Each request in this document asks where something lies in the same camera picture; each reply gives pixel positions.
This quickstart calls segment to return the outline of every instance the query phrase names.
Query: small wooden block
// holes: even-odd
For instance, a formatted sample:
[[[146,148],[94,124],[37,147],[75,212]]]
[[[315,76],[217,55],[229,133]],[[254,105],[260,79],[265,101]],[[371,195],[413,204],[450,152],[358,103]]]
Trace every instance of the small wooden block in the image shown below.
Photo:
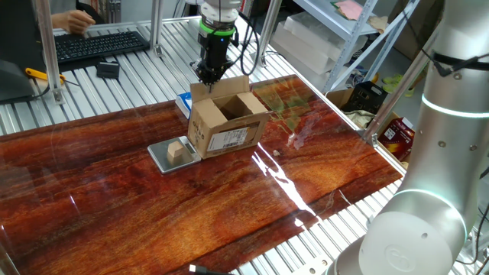
[[[167,153],[168,161],[170,161],[171,164],[181,162],[184,152],[185,152],[185,148],[179,141],[170,143],[168,145],[168,153]]]

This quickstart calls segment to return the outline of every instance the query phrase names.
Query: green light ring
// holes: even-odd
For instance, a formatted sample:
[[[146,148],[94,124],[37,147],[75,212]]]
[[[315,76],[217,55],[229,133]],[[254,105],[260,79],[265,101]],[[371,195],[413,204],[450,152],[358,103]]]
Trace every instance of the green light ring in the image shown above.
[[[398,193],[396,193],[394,196],[397,196],[397,195],[400,195],[402,193],[408,193],[408,192],[418,192],[418,193],[423,193],[423,194],[426,194],[426,195],[430,195],[430,196],[433,196],[439,200],[441,200],[442,202],[444,202],[446,205],[448,205],[451,209],[455,210],[458,214],[458,218],[460,218],[461,220],[461,223],[462,225],[464,226],[464,230],[465,230],[465,240],[467,240],[467,237],[468,237],[468,232],[467,232],[467,225],[465,225],[465,220],[464,220],[464,217],[461,216],[460,212],[456,209],[456,207],[451,203],[449,202],[447,199],[443,198],[442,196],[440,195],[436,195],[435,193],[433,192],[430,192],[430,191],[426,191],[426,190],[421,190],[421,189],[408,189],[408,190],[403,190],[403,191],[400,191]]]
[[[211,29],[210,27],[207,27],[204,25],[204,23],[202,22],[202,20],[200,21],[200,27],[206,32],[206,33],[209,33],[209,34],[213,34],[213,35],[217,35],[217,36],[229,36],[229,35],[232,35],[235,31],[236,31],[236,28],[232,28],[232,30],[230,31],[214,31],[213,29]]]

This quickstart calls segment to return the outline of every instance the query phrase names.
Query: keyboard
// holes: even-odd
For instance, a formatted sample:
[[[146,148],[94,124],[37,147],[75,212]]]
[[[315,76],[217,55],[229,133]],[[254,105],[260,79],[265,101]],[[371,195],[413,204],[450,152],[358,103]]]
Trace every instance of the keyboard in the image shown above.
[[[137,31],[126,31],[89,38],[64,34],[55,36],[54,41],[56,43],[58,63],[149,48],[149,43]]]

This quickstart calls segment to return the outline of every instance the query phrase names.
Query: box flap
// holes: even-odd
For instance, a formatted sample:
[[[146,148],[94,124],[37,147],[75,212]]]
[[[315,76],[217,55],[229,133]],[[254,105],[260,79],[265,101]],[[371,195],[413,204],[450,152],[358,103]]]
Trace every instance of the box flap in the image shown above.
[[[215,107],[212,99],[201,100],[198,104],[193,104],[193,108],[200,114],[201,119],[209,126],[215,127],[226,123],[228,119]]]
[[[199,102],[203,99],[215,99],[225,95],[235,95],[241,92],[250,91],[250,80],[247,76],[236,76],[230,79],[221,79],[212,85],[212,91],[209,92],[210,86],[202,83],[190,84],[192,93],[192,102]]]
[[[253,114],[259,114],[262,112],[267,112],[268,110],[261,104],[261,102],[253,95],[252,92],[243,92],[238,95],[240,100],[246,104],[246,107],[250,109]]]

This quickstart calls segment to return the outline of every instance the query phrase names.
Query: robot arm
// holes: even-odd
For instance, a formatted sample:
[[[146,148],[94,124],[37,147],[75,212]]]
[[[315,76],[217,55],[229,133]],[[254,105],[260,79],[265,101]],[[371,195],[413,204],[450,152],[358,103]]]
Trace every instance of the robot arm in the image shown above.
[[[241,0],[206,0],[200,7],[202,20],[198,41],[202,46],[201,60],[192,66],[199,80],[206,85],[219,81],[233,65],[226,53],[230,43],[238,46],[235,21],[238,19],[236,8],[240,6]]]
[[[489,52],[488,12],[488,1],[445,0],[435,61],[446,68]],[[489,141],[489,58],[447,76],[428,66],[404,181],[327,275],[446,275],[474,225]]]

